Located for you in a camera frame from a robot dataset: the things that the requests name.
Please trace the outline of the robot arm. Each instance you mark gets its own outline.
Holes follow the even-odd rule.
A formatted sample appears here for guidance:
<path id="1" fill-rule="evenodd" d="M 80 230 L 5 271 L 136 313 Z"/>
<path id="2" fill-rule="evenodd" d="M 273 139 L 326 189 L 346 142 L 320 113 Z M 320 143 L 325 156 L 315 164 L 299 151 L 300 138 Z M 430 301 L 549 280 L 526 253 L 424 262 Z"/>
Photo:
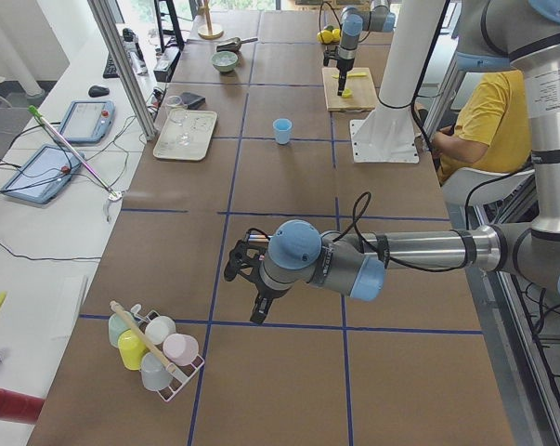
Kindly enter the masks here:
<path id="1" fill-rule="evenodd" d="M 337 46 L 323 52 L 324 67 L 328 67 L 331 60 L 336 61 L 339 97 L 343 95 L 347 75 L 354 67 L 361 33 L 391 33 L 395 27 L 396 15 L 390 11 L 389 1 L 371 1 L 370 11 L 345 7 L 342 10 L 341 20 L 341 37 Z"/>
<path id="2" fill-rule="evenodd" d="M 290 220 L 272 235 L 246 235 L 230 251 L 224 277 L 255 285 L 253 322 L 263 322 L 296 282 L 368 301 L 397 267 L 502 270 L 560 295 L 560 1 L 465 1 L 458 30 L 459 70 L 523 74 L 538 216 L 476 230 L 384 234 L 356 226 L 319 232 Z"/>

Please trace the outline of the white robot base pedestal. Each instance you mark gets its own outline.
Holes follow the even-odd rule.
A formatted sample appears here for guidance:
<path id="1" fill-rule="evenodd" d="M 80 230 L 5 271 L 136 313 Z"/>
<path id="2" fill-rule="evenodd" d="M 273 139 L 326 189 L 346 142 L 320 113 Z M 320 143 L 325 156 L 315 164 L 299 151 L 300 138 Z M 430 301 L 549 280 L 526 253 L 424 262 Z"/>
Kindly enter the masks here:
<path id="1" fill-rule="evenodd" d="M 416 164 L 412 112 L 429 50 L 440 33 L 446 1 L 404 1 L 378 91 L 378 104 L 365 120 L 350 122 L 356 163 Z"/>

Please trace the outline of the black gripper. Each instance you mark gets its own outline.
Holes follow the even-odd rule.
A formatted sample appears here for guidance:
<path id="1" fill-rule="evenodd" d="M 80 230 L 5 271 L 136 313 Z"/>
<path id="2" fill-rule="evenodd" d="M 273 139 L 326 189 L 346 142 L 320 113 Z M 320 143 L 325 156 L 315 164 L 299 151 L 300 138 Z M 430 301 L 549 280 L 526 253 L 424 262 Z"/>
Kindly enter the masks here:
<path id="1" fill-rule="evenodd" d="M 347 73 L 351 71 L 354 66 L 356 52 L 356 49 L 346 49 L 341 46 L 327 48 L 323 51 L 324 67 L 328 67 L 331 60 L 336 61 L 336 68 L 339 71 L 337 90 L 337 95 L 339 97 L 341 97 L 345 91 Z"/>
<path id="2" fill-rule="evenodd" d="M 269 236 L 262 230 L 248 229 L 229 251 L 228 262 L 224 268 L 224 279 L 233 281 L 240 275 L 247 282 L 255 285 L 258 294 L 254 301 L 250 322 L 263 324 L 275 297 L 272 295 L 272 289 L 263 282 L 260 275 L 260 268 L 267 249 L 262 245 L 250 242 L 253 232 L 258 232 L 269 240 Z"/>

